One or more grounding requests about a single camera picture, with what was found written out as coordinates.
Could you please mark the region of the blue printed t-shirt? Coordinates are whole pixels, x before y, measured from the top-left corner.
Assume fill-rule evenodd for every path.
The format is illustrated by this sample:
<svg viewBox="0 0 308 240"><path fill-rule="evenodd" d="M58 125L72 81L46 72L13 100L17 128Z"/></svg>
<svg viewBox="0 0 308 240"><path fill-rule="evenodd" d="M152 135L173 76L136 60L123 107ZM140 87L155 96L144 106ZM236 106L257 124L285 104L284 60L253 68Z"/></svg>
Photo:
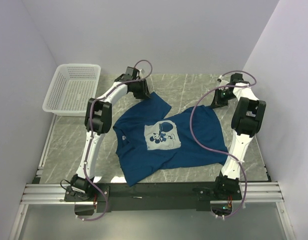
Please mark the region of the blue printed t-shirt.
<svg viewBox="0 0 308 240"><path fill-rule="evenodd" d="M189 107L167 117L170 110L153 92L114 124L116 154L129 186L158 170L225 164L228 150L219 119L210 107Z"/></svg>

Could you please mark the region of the white perforated plastic basket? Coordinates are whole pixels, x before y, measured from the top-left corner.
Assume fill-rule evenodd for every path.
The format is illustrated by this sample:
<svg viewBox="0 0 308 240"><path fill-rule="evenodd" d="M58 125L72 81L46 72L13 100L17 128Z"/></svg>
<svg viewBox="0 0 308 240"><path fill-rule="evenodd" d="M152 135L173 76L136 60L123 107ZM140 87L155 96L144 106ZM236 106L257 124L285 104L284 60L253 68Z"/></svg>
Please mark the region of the white perforated plastic basket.
<svg viewBox="0 0 308 240"><path fill-rule="evenodd" d="M94 98L101 67L97 64L59 65L53 75L42 109L57 116L83 117L87 102Z"/></svg>

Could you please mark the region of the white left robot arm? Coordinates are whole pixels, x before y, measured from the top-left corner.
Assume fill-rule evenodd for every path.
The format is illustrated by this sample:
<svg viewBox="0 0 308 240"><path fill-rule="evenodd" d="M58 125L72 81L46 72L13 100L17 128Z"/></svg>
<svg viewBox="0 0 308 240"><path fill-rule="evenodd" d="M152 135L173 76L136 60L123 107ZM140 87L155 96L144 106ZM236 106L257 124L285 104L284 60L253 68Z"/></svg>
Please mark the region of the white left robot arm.
<svg viewBox="0 0 308 240"><path fill-rule="evenodd" d="M100 192L95 183L95 166L101 143L112 126L113 106L128 93L136 99L150 97L144 70L129 66L126 72L114 80L113 85L103 95L91 98L87 104L84 124L86 143L81 162L75 175L68 182L64 200L67 202L88 202L96 200Z"/></svg>

